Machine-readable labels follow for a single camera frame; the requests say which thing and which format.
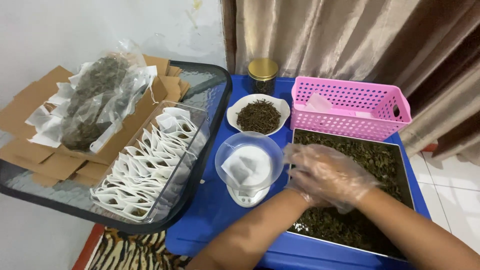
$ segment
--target tiger print rug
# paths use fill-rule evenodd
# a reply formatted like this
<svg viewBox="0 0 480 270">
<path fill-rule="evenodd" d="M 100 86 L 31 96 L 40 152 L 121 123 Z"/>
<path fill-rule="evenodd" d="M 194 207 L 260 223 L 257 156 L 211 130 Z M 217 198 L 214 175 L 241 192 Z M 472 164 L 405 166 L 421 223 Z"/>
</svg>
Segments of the tiger print rug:
<svg viewBox="0 0 480 270">
<path fill-rule="evenodd" d="M 106 228 L 89 270 L 182 270 L 187 256 L 165 248 L 165 232 L 132 235 Z"/>
</svg>

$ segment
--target plastic glove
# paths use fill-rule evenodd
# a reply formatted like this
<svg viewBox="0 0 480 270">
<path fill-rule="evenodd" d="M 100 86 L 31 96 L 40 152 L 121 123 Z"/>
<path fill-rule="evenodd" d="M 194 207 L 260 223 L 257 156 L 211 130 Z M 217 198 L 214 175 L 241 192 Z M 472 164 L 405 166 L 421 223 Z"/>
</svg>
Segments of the plastic glove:
<svg viewBox="0 0 480 270">
<path fill-rule="evenodd" d="M 296 190 L 311 204 L 326 200 L 345 214 L 379 182 L 352 158 L 324 145 L 288 144 L 284 162 L 296 167 L 286 188 Z"/>
</svg>

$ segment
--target blue plastic table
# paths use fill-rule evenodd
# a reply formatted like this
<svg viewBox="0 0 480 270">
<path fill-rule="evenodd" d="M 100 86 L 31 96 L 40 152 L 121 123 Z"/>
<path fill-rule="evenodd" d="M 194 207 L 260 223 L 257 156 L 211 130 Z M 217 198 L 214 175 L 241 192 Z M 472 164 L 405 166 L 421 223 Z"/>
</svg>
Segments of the blue plastic table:
<svg viewBox="0 0 480 270">
<path fill-rule="evenodd" d="M 274 97 L 285 99 L 291 104 L 293 78 L 278 78 Z M 233 92 L 228 106 L 247 95 L 246 76 L 233 75 Z M 270 137 L 283 148 L 292 140 L 289 119 L 277 133 Z M 238 131 L 231 127 L 226 116 L 218 131 L 207 165 L 203 174 L 205 183 L 198 188 L 192 205 L 185 215 L 167 230 L 166 246 L 173 254 L 195 256 L 217 234 L 238 220 L 250 209 L 237 205 L 228 194 L 225 183 L 215 170 L 215 154 L 218 147 Z M 408 161 L 402 142 L 397 133 L 385 142 L 400 145 L 415 209 L 430 218 L 412 167 Z M 264 201 L 283 189 L 287 183 L 285 171 L 272 185 Z M 322 242 L 291 233 L 281 234 L 265 253 L 259 266 L 273 269 L 407 269 L 411 266 L 402 261 L 378 256 L 353 248 Z"/>
</svg>

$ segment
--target pink basket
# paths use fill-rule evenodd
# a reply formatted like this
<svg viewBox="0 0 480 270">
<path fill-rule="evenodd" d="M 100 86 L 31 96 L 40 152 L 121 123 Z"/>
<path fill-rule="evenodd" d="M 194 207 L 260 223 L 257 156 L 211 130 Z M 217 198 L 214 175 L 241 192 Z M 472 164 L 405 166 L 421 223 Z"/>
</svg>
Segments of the pink basket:
<svg viewBox="0 0 480 270">
<path fill-rule="evenodd" d="M 333 104 L 328 112 L 304 110 L 313 93 Z M 383 141 L 412 121 L 410 106 L 396 86 L 297 77 L 292 88 L 290 128 Z"/>
</svg>

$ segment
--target clear plastic glove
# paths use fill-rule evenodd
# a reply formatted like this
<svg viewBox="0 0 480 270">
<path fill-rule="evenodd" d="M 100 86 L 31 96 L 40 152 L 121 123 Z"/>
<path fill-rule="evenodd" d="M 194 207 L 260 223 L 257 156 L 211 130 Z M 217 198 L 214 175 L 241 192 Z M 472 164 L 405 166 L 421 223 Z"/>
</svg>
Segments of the clear plastic glove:
<svg viewBox="0 0 480 270">
<path fill-rule="evenodd" d="M 293 189 L 311 204 L 323 200 L 339 213 L 351 211 L 356 202 L 379 182 L 352 158 L 324 145 L 288 144 L 284 162 L 295 165 L 285 188 Z"/>
</svg>

